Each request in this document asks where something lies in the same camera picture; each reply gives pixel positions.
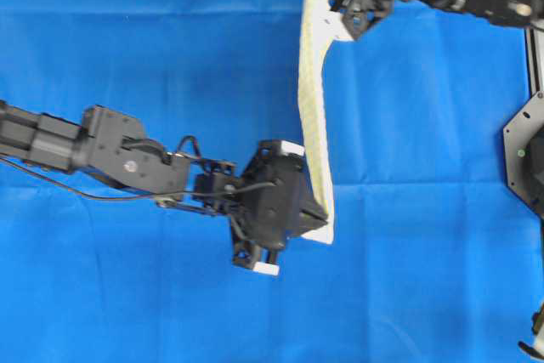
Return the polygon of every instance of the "blue fabric background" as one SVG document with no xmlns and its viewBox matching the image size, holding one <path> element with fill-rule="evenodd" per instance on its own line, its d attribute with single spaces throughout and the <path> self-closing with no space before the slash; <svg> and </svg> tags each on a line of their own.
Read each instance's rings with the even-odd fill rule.
<svg viewBox="0 0 544 363">
<path fill-rule="evenodd" d="M 102 104 L 244 166 L 301 141 L 302 0 L 0 0 L 0 98 Z M 418 3 L 325 70 L 337 240 L 278 279 L 230 265 L 224 219 L 84 201 L 0 167 L 6 362 L 511 362 L 542 293 L 539 223 L 505 187 L 523 32 Z M 59 176 L 95 194 L 88 178 Z"/>
</svg>

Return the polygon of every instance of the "metal bracket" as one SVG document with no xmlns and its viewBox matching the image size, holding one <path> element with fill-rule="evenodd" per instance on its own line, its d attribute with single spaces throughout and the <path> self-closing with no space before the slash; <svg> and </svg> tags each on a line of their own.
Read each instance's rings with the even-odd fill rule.
<svg viewBox="0 0 544 363">
<path fill-rule="evenodd" d="M 541 218 L 544 216 L 544 202 L 537 201 L 531 193 L 524 159 L 527 144 L 543 126 L 544 94 L 537 93 L 502 129 L 508 187 Z"/>
</svg>

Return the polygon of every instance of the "black cable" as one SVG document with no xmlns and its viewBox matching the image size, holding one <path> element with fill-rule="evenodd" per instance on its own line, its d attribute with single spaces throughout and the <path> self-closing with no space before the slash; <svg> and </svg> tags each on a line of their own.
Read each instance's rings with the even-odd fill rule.
<svg viewBox="0 0 544 363">
<path fill-rule="evenodd" d="M 230 218 L 230 225 L 232 227 L 232 230 L 235 231 L 236 235 L 238 235 L 238 238 L 244 241 L 247 240 L 247 236 L 244 234 L 244 231 L 241 229 L 240 225 L 236 221 L 236 217 L 229 216 L 229 218 Z"/>
<path fill-rule="evenodd" d="M 187 135 L 187 136 L 184 136 L 180 141 L 179 141 L 179 144 L 178 144 L 178 148 L 176 149 L 176 152 L 181 152 L 181 150 L 183 149 L 185 143 L 190 140 L 193 144 L 193 151 L 195 152 L 195 155 L 199 158 L 199 159 L 202 159 L 202 155 L 201 155 L 201 150 L 200 148 L 198 147 L 198 139 L 196 139 L 196 137 L 194 137 L 193 135 Z"/>
<path fill-rule="evenodd" d="M 533 30 L 539 31 L 540 33 L 544 33 L 544 29 L 537 26 L 537 25 L 535 25 L 535 24 L 531 24 L 530 28 L 533 29 Z"/>
<path fill-rule="evenodd" d="M 45 176 L 38 172 L 34 172 L 30 169 L 27 169 L 26 167 L 18 165 L 17 163 L 13 163 L 12 161 L 5 159 L 4 157 L 0 157 L 0 162 L 8 166 L 14 167 L 15 169 L 20 170 L 23 173 L 30 174 L 34 178 L 53 184 L 57 187 L 60 187 L 61 189 L 68 190 L 70 191 L 70 193 L 84 197 L 89 200 L 95 200 L 95 201 L 135 201 L 135 200 L 142 200 L 142 199 L 154 199 L 160 196 L 172 196 L 172 195 L 192 195 L 194 197 L 221 197 L 221 196 L 228 196 L 228 195 L 237 195 L 240 193 L 247 193 L 248 191 L 264 189 L 265 187 L 275 187 L 275 184 L 272 182 L 263 182 L 263 183 L 250 184 L 249 186 L 242 187 L 241 189 L 234 189 L 230 191 L 220 191 L 218 193 L 209 193 L 209 194 L 195 193 L 189 190 L 178 190 L 178 191 L 171 191 L 168 193 L 156 193 L 156 194 L 130 196 L 130 197 L 103 197 L 103 196 L 89 195 L 89 193 L 85 193 L 78 189 L 74 189 L 73 187 L 70 187 L 67 184 L 61 183 L 55 179 L 51 179 L 48 176 Z"/>
</svg>

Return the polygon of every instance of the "bolt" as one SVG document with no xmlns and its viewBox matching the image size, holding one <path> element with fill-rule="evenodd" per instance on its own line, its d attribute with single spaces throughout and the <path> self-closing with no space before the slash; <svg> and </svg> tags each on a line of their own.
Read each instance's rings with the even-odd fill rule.
<svg viewBox="0 0 544 363">
<path fill-rule="evenodd" d="M 533 13 L 533 8 L 529 6 L 528 4 L 524 4 L 524 3 L 516 4 L 514 6 L 514 10 L 516 11 L 517 14 L 524 17 L 531 16 L 531 14 Z"/>
<path fill-rule="evenodd" d="M 138 171 L 138 163 L 135 161 L 128 161 L 123 166 L 127 172 L 134 173 Z"/>
</svg>

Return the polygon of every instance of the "black robotic arm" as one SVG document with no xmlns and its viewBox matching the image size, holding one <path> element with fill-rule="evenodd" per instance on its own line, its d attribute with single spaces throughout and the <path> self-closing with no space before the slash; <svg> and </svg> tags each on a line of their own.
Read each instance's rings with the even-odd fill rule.
<svg viewBox="0 0 544 363">
<path fill-rule="evenodd" d="M 181 151 L 192 141 L 194 154 Z M 133 196 L 98 197 L 75 190 L 9 159 L 62 173 L 84 172 Z M 263 141 L 240 176 L 235 164 L 203 158 L 194 137 L 174 152 L 149 139 L 136 118 L 94 106 L 77 125 L 36 115 L 0 101 L 0 162 L 92 200 L 152 199 L 158 206 L 230 220 L 233 263 L 275 275 L 289 238 L 318 229 L 327 215 L 315 202 L 303 173 L 302 146 Z M 187 191 L 190 166 L 202 173 Z M 188 196 L 200 206 L 184 203 Z"/>
</svg>

